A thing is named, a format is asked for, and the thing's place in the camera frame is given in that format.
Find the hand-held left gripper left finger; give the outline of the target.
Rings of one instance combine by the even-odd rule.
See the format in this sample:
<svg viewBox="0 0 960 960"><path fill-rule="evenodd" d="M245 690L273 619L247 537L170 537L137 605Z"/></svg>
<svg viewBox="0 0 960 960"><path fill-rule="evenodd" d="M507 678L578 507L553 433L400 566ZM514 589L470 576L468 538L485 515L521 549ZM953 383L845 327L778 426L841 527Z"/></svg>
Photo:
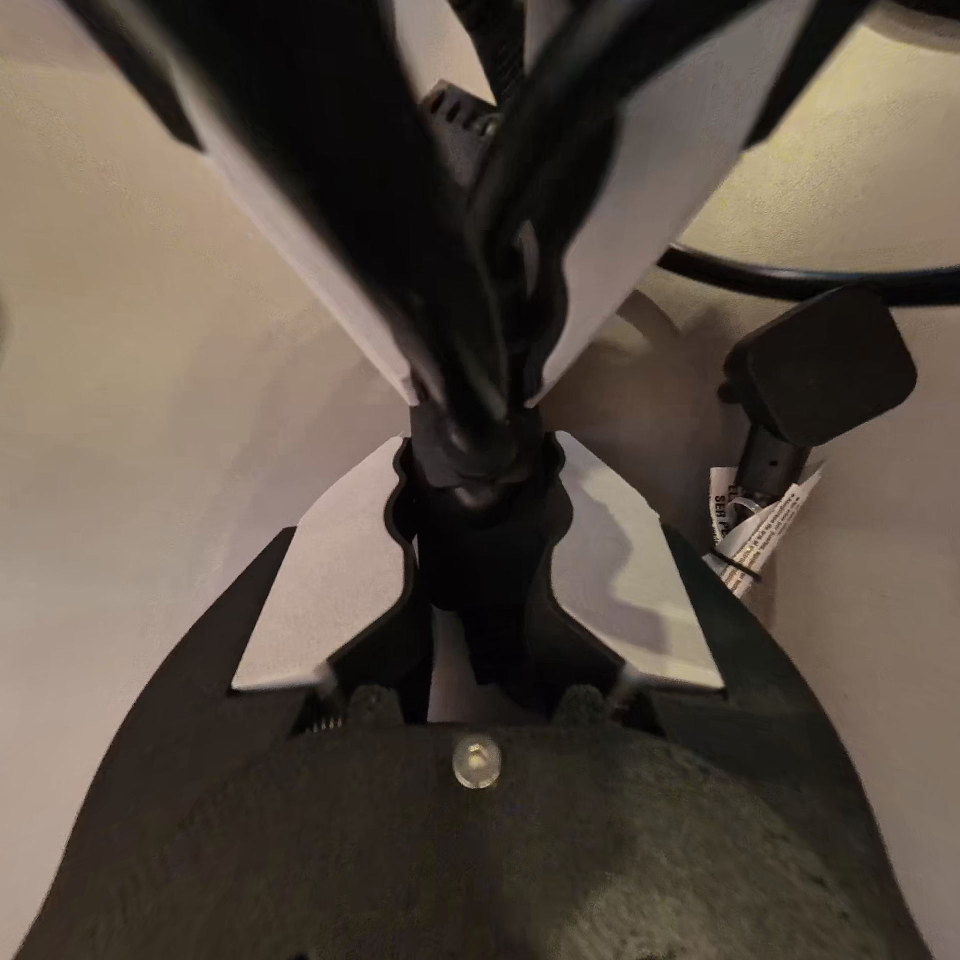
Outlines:
<svg viewBox="0 0 960 960"><path fill-rule="evenodd" d="M393 690L426 722L433 616L415 546L407 437L385 441L302 516L231 680L236 693L315 690L332 704Z"/></svg>

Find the white warning label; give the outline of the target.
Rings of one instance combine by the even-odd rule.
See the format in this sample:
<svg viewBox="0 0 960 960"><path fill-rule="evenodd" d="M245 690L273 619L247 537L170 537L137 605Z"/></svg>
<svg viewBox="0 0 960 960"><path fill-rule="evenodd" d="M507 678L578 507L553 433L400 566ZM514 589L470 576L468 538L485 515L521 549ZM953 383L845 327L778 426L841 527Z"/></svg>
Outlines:
<svg viewBox="0 0 960 960"><path fill-rule="evenodd" d="M712 546L703 560L737 598L762 581L763 568L819 483L823 466L820 462L806 470L768 506L736 484L733 466L710 469Z"/></svg>

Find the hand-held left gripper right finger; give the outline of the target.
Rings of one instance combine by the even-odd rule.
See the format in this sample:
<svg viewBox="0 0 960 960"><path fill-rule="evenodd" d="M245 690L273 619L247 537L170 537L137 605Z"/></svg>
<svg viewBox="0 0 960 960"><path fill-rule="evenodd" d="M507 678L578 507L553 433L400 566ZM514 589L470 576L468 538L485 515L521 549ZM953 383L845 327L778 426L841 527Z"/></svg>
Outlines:
<svg viewBox="0 0 960 960"><path fill-rule="evenodd" d="M589 685L626 706L648 690L716 694L725 681L658 513L568 432L549 437L541 683Z"/></svg>

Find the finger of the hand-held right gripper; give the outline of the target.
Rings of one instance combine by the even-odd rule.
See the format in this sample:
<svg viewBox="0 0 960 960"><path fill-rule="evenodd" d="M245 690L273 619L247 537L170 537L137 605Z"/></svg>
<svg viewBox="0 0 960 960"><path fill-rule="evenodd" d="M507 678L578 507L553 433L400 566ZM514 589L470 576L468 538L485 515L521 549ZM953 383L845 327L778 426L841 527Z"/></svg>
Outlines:
<svg viewBox="0 0 960 960"><path fill-rule="evenodd" d="M617 110L612 158L559 259L562 321L534 360L535 406L724 180L813 9L759 2L688 50Z"/></svg>
<svg viewBox="0 0 960 960"><path fill-rule="evenodd" d="M251 218L402 395L499 410L498 308L392 2L169 2L177 90Z"/></svg>

